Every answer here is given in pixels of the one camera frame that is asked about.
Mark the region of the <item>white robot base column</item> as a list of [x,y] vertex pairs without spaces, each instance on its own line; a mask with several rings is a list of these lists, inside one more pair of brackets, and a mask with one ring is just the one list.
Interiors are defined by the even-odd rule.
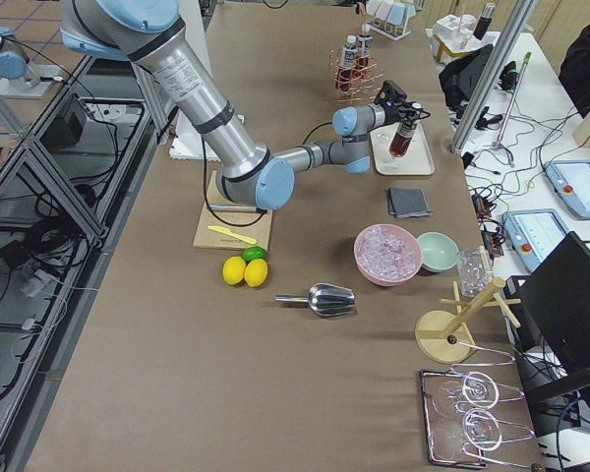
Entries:
[[[186,40],[206,71],[212,75],[200,2],[196,0],[179,0],[178,4],[180,16],[186,24]],[[182,112],[179,112],[177,117],[175,135],[170,151],[172,158],[203,158],[201,137]]]

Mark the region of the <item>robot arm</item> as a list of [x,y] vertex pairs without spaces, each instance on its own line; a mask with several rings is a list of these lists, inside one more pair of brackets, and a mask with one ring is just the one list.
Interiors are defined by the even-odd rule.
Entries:
[[396,124],[409,130],[429,112],[393,81],[371,104],[337,110],[338,142],[317,141],[271,153],[235,114],[186,39],[176,1],[64,1],[60,31],[66,47],[92,57],[129,61],[155,81],[189,119],[221,161],[217,189],[230,202],[261,210],[283,207],[295,175],[322,165],[351,174],[370,167],[370,133]]

